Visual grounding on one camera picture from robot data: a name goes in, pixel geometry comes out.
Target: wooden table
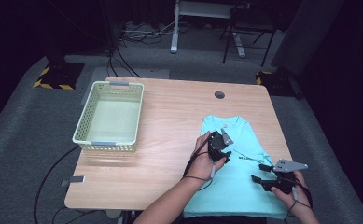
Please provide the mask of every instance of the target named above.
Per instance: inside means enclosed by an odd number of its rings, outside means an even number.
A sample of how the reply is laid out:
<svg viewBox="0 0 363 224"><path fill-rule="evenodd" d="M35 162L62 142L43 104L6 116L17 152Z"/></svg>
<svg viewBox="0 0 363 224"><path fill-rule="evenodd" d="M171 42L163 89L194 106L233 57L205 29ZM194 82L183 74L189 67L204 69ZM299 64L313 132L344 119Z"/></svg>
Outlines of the wooden table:
<svg viewBox="0 0 363 224"><path fill-rule="evenodd" d="M292 160L266 89L258 85L109 77L145 85L137 149L85 151L65 205L79 209L144 210L182 177L205 116L248 120L273 162ZM216 91L225 93L217 99Z"/></svg>

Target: desk leg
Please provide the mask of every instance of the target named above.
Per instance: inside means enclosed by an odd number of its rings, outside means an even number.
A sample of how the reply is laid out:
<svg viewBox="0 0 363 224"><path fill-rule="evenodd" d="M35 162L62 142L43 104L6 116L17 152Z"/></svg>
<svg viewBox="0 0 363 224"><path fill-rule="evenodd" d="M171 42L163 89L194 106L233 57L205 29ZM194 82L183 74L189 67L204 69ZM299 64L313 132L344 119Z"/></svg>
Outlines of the desk leg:
<svg viewBox="0 0 363 224"><path fill-rule="evenodd" d="M177 45L178 45L178 19L180 12L180 1L175 1L175 28L173 29L173 38L172 38L172 46L170 48L170 52L177 53Z"/></svg>
<svg viewBox="0 0 363 224"><path fill-rule="evenodd" d="M107 214L108 217L110 217L110 218L117 218L122 213L122 210L109 209L109 210L105 210L105 212L106 212L106 214Z"/></svg>
<svg viewBox="0 0 363 224"><path fill-rule="evenodd" d="M234 39L234 43L236 44L236 46L238 46L237 51L239 52L239 57L245 58L244 48L239 47L239 46L242 46L242 41L240 40L240 34L233 33L233 39Z"/></svg>

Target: dark background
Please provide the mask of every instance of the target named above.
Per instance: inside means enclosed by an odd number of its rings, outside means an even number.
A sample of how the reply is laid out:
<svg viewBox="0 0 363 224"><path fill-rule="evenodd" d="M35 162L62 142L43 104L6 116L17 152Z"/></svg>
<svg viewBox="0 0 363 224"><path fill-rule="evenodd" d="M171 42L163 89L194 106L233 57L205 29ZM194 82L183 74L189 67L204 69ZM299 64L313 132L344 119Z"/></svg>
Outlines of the dark background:
<svg viewBox="0 0 363 224"><path fill-rule="evenodd" d="M139 1L116 2L119 7L114 13L123 20L149 20L147 15L139 14L143 10L136 7L141 5L138 5ZM0 112L25 71L45 56L45 45L38 38L36 28L31 27L25 15L19 13L15 3L28 5L29 1L0 1ZM41 19L46 24L42 29L47 29L53 36L63 54L106 44L105 23L99 1L53 3L80 28L100 39L81 33L48 1L35 1L30 6L39 4ZM154 19L168 20L169 15ZM363 202L363 1L344 2L332 28L297 81Z"/></svg>

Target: black wall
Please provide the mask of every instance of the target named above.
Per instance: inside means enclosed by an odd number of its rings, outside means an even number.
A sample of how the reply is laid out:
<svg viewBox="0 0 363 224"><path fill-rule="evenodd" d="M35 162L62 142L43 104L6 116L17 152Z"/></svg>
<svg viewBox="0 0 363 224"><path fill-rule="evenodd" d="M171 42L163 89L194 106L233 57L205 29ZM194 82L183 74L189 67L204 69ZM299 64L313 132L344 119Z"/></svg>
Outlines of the black wall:
<svg viewBox="0 0 363 224"><path fill-rule="evenodd" d="M363 1L344 2L298 81L363 202Z"/></svg>

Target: person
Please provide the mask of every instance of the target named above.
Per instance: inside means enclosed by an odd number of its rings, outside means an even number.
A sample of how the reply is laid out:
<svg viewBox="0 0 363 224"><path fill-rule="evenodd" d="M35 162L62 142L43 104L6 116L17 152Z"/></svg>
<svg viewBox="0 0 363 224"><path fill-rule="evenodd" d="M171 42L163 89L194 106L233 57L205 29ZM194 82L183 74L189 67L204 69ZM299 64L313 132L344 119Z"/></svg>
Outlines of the person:
<svg viewBox="0 0 363 224"><path fill-rule="evenodd" d="M209 136L209 132L203 136L200 136L196 141L196 147L193 153L201 146L203 141ZM182 214L185 206L192 198L192 196L203 186L206 180L210 179L210 175L215 165L217 172L221 169L226 158L222 158L219 161L213 163L208 154L208 146L205 144L199 153L199 156L190 165L187 174L172 188L162 194L154 203L152 203L146 210L144 210L138 218L135 220L135 224L169 224L174 222L180 214ZM296 178L305 187L305 181L300 171L295 171ZM319 223L313 210L310 208L308 198L304 194L300 186L296 186L296 192L298 194L298 200L296 201L293 193L284 194L280 189L273 187L271 191L281 201L283 201L286 207L289 209L289 213L294 215L301 224Z"/></svg>

